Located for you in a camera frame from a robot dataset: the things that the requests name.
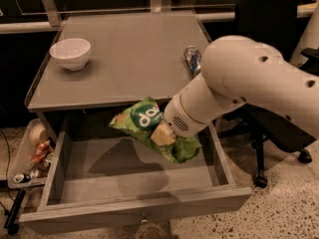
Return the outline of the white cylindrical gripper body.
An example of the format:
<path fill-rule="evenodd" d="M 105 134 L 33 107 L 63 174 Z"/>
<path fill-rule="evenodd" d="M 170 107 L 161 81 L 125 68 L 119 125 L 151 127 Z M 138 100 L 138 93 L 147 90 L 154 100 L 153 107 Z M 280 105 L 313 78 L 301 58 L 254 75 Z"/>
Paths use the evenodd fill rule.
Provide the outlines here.
<path fill-rule="evenodd" d="M 202 74 L 191 80 L 165 107 L 163 117 L 179 136 L 191 137 L 213 120 L 244 105 L 212 90 Z"/>

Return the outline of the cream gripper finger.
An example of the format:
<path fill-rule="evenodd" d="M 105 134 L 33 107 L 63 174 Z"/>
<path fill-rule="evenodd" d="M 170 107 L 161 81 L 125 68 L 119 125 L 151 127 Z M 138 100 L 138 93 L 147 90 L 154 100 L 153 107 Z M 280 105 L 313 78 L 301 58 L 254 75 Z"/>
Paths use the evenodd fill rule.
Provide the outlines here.
<path fill-rule="evenodd" d="M 166 121 L 161 121 L 151 135 L 151 140 L 157 145 L 170 145 L 175 142 L 176 134 Z"/>

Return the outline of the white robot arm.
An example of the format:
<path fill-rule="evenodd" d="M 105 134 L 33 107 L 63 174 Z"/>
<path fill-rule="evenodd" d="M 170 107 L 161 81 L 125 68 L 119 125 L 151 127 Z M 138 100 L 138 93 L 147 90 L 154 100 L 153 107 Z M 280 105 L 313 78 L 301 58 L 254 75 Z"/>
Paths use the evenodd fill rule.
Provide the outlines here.
<path fill-rule="evenodd" d="M 319 137 L 318 78 L 285 62 L 275 48 L 232 35 L 206 47 L 200 73 L 167 104 L 151 140 L 169 145 L 178 136 L 193 136 L 245 104 Z"/>

